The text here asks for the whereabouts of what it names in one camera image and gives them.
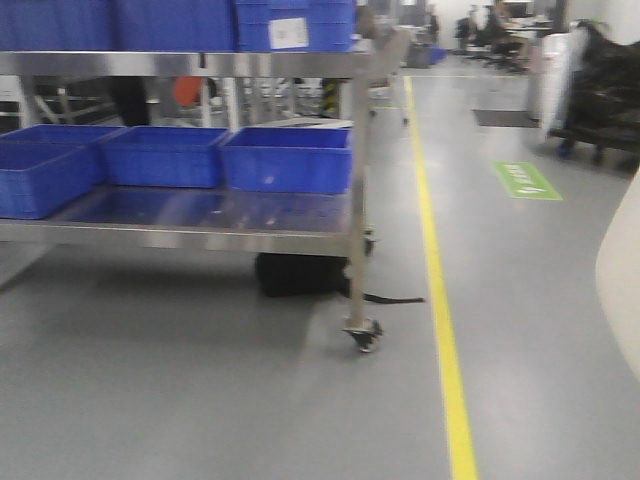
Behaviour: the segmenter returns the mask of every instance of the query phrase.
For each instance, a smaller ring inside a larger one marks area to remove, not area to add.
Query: black floor mat
[[[473,113],[481,127],[538,128],[538,122],[531,120],[525,111],[474,110]]]

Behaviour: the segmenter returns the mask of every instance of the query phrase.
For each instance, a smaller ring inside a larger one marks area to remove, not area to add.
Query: gray epoxy floor
[[[368,290],[426,296],[394,114],[373,127]],[[12,270],[42,253],[0,244]],[[387,335],[362,356],[344,300],[262,298],[252,261],[57,247],[5,283],[0,479],[446,479],[428,306],[368,307]]]
[[[640,384],[593,285],[627,180],[477,127],[472,108],[522,108],[522,78],[406,73],[481,478],[636,478]],[[409,133],[387,109],[372,133],[368,290],[422,295]],[[500,160],[565,201],[510,199]],[[31,263],[0,288],[0,480],[449,478],[427,306],[369,307],[387,336],[362,357],[343,300],[264,299],[250,255],[0,244],[0,262],[0,282]]]
[[[458,74],[449,62],[429,73]],[[594,285],[628,180],[586,147],[561,163],[535,130],[475,125],[470,107],[522,110],[523,79],[413,82],[481,478],[638,478],[640,383]],[[511,199],[495,161],[534,163],[565,200]]]

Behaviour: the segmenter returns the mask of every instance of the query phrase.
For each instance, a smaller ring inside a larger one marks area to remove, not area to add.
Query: white curved wall
[[[606,0],[569,0],[567,4],[567,20],[569,22],[582,18],[602,20],[606,3]]]
[[[611,39],[626,44],[640,41],[638,0],[608,0],[603,3],[602,19],[611,26]]]
[[[640,175],[631,183],[606,234],[596,281],[609,325],[640,380]]]

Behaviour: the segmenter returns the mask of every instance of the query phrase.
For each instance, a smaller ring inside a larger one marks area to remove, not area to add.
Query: metal frame
[[[369,78],[384,76],[384,55],[364,53],[145,53],[145,52],[0,52],[0,75],[200,76],[222,78],[325,77],[353,79],[354,168],[346,231],[318,233],[220,227],[172,227],[136,223],[87,223],[64,220],[82,210],[104,187],[41,221],[0,221],[0,241],[63,244],[138,245],[160,248],[241,250],[250,252],[348,255],[351,260],[351,315],[346,331],[364,352],[382,330],[365,316],[365,164],[369,138]],[[208,97],[206,86],[203,95]]]
[[[17,113],[0,113],[1,116],[18,117],[20,127],[28,127],[37,123],[40,118],[38,113],[37,97],[31,78],[21,78],[10,75],[1,79],[0,101],[18,104]]]

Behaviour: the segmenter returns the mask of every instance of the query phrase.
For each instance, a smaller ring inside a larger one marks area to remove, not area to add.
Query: blue storage crate
[[[0,50],[114,50],[112,0],[0,0]]]
[[[234,52],[232,0],[117,0],[123,50]]]
[[[100,144],[122,131],[122,127],[89,125],[35,125],[0,136],[0,143],[45,143],[86,146],[87,161],[92,170],[94,184],[106,180],[106,166]]]
[[[346,52],[353,45],[353,0],[235,2],[241,51]]]
[[[157,187],[216,187],[224,128],[134,127],[103,145],[108,182]]]
[[[220,150],[232,190],[339,194],[350,186],[348,130],[245,128]]]
[[[36,219],[91,190],[87,149],[0,145],[0,217]]]

